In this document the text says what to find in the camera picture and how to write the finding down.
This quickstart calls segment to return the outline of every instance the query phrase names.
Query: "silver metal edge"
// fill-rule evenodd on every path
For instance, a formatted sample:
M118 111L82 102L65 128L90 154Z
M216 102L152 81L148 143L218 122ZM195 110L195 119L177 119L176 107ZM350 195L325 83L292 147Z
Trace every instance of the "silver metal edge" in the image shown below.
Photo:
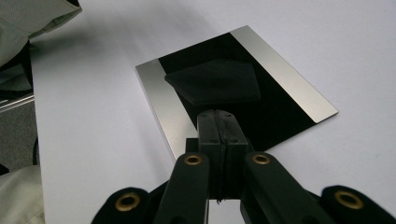
M322 122L338 113L334 106L250 27L241 27L231 31L230 34L265 68L315 123Z
M157 124L178 158L185 152L186 138L197 137L195 127L175 90L165 81L166 73L158 59L140 64L136 70Z
M6 101L5 103L0 104L0 113L6 112L10 109L14 109L18 106L28 104L35 100L35 96L33 93L29 93L22 98L12 101Z

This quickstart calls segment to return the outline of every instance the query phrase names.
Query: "white cloth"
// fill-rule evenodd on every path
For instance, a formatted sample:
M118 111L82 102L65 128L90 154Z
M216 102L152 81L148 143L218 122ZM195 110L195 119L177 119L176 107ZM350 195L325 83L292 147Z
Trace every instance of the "white cloth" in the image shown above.
M0 66L21 51L26 42L73 19L81 7L66 0L0 1Z
M0 223L45 223L39 166L0 175Z

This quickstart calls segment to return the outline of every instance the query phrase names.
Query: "black clamp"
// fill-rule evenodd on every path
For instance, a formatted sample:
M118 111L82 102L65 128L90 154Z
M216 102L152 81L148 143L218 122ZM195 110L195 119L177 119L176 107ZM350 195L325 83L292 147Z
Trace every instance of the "black clamp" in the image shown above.
M210 199L239 199L249 224L396 223L354 189L309 193L275 157L251 147L232 114L213 110L198 116L198 138L187 139L168 182L151 193L114 193L92 223L203 224Z

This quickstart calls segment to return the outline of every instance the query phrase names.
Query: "screw hole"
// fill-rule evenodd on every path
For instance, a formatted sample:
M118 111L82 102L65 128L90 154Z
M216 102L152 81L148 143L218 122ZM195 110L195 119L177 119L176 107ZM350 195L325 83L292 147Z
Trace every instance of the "screw hole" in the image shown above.
M188 165L197 165L201 163L201 161L202 161L201 157L195 155L186 157L186 159L184 159L184 162L186 162Z
M270 159L264 155L254 155L253 160L254 160L254 162L256 162L258 164L262 164L262 165L270 162Z
M120 212L128 212L140 204L140 197L134 192L125 193L116 201L116 208Z
M351 192L338 190L337 192L335 192L334 196L337 202L339 202L341 205L345 207L351 209L363 208L363 202L361 201L361 199Z

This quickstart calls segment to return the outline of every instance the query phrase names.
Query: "metal grommet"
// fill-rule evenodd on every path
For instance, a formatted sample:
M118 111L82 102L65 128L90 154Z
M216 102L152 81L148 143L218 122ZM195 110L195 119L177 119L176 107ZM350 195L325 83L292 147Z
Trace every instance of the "metal grommet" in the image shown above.
M136 193L125 193L116 201L116 208L120 212L128 212L136 208L140 203L140 197Z
M363 208L363 202L361 201L361 199L356 196L353 193L344 191L344 190L338 190L337 192L335 192L334 194L335 199L337 200L337 202L339 202L341 205L351 208L351 209L362 209Z
M254 162L261 164L261 165L268 164L270 162L270 159L268 157L266 157L264 155L260 155L260 154L254 155L253 160L254 160Z
M202 159L199 156L196 155L190 155L184 159L184 162L186 162L188 165L198 165L201 163Z

